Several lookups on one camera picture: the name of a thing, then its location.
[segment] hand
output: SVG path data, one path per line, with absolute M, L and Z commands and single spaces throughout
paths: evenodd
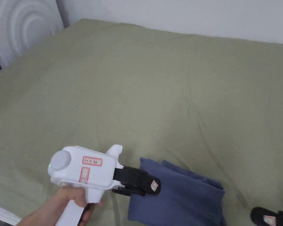
M 69 200 L 75 200 L 75 203 L 80 207 L 87 206 L 83 188 L 63 187 L 37 211 L 26 216 L 17 226 L 55 226 Z M 79 226 L 86 226 L 95 205 L 102 205 L 102 203 L 93 204 L 83 215 Z

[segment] bed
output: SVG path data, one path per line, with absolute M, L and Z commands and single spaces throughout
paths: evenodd
M 24 217 L 71 145 L 168 160 L 219 180 L 228 225 L 283 210 L 283 45 L 81 20 L 0 71 L 0 206 Z M 106 192 L 92 225 L 127 220 Z

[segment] white wall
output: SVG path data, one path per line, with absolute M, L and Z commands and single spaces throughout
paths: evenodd
M 62 18 L 283 43 L 283 0 L 57 0 Z

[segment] white baseboard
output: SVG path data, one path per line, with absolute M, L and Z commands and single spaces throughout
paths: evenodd
M 0 207 L 0 221 L 10 225 L 17 225 L 21 221 L 21 218 Z

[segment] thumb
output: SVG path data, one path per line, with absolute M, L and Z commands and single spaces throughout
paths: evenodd
M 80 207 L 86 207 L 85 189 L 80 187 L 63 187 L 58 191 L 58 195 L 67 201 L 74 200 Z

